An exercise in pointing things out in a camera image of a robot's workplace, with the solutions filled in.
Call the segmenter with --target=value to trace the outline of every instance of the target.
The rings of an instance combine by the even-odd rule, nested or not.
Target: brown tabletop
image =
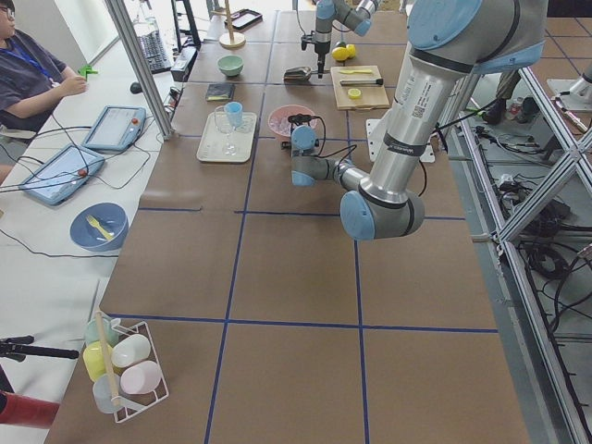
[[[215,62],[229,52],[206,43],[173,121],[180,135],[163,145],[101,303],[148,322],[170,396],[116,425],[79,362],[46,442],[529,442],[447,156],[426,165],[416,233],[353,241],[339,220],[344,191],[292,187],[290,152],[266,120],[307,105],[327,123],[327,152],[355,143],[369,171],[365,121],[383,111],[338,111],[330,79],[281,82],[315,63],[295,13],[245,35],[234,81],[259,116],[250,160],[196,159],[215,106],[205,89],[224,80]],[[351,64],[378,65],[392,96],[403,17],[378,13],[366,39],[346,40],[359,45]],[[418,168],[410,188],[422,186]]]

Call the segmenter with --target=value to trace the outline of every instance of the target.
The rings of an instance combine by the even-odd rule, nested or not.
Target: yellow spoon
[[[372,74],[372,69],[340,69],[341,74]]]
[[[106,241],[111,241],[113,239],[113,235],[109,233],[106,229],[104,229],[103,226],[101,226],[101,223],[98,220],[96,220],[96,218],[93,215],[87,215],[86,221],[89,223],[91,227],[98,229]]]

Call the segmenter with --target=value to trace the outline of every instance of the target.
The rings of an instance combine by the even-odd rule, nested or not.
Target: wooden cutting board
[[[372,69],[372,74],[344,74],[340,71],[347,69]],[[362,65],[354,67],[332,67],[331,78],[333,80],[333,90],[335,91],[335,100],[337,109],[378,109],[389,108],[390,102],[387,97],[387,91],[384,85],[380,86],[341,86],[340,80],[374,80],[381,79],[380,71],[376,65]],[[358,88],[362,92],[359,99],[348,97],[350,88]]]

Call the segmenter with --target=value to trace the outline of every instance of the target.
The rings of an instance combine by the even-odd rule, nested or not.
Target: red object
[[[56,418],[57,402],[36,400],[0,390],[0,424],[49,428]]]

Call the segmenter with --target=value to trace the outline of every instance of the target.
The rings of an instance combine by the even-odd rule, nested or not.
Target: tripod
[[[22,363],[27,355],[35,356],[51,356],[54,358],[68,358],[78,359],[79,353],[76,350],[53,349],[49,347],[36,347],[32,344],[35,337],[19,336],[16,338],[0,339],[0,358],[9,358],[19,363]],[[14,393],[14,389],[10,385],[10,381],[6,377],[6,373],[0,365],[0,389],[10,393]]]

